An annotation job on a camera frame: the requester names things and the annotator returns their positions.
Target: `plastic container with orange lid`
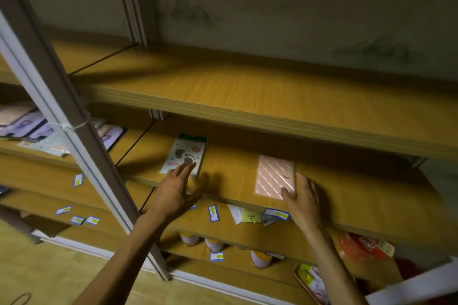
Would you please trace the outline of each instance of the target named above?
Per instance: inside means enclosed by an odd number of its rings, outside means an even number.
[[[218,240],[212,240],[212,239],[205,239],[205,244],[207,245],[207,249],[210,252],[220,252],[224,247],[223,242],[220,242]]]
[[[369,259],[390,259],[394,255],[394,246],[389,242],[369,238],[353,233],[340,237],[341,257],[348,256],[356,262]]]
[[[181,233],[180,237],[186,246],[192,247],[199,243],[199,237],[190,233]]]
[[[265,269],[272,261],[272,256],[268,256],[262,252],[250,250],[250,259],[255,268]]]

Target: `tiled floor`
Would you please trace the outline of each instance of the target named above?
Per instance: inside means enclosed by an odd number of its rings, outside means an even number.
[[[34,245],[0,221],[0,303],[31,293],[28,305],[71,304],[104,266],[102,258],[49,243]],[[251,302],[141,271],[129,305],[249,305]]]

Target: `person's right hand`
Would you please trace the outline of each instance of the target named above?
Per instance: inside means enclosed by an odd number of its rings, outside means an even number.
[[[289,213],[306,237],[324,231],[315,184],[300,172],[296,173],[295,195],[282,188],[282,198],[288,204]]]

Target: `stack of packages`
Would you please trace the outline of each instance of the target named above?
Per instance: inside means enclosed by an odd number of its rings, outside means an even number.
[[[102,143],[107,150],[121,137],[125,129],[105,124],[105,120],[91,117]],[[0,137],[21,140],[20,147],[27,147],[64,157],[70,154],[54,128],[32,102],[21,101],[0,106]]]

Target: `pink package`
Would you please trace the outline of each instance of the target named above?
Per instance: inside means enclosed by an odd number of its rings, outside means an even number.
[[[260,155],[255,193],[282,200],[282,187],[294,194],[294,162]]]

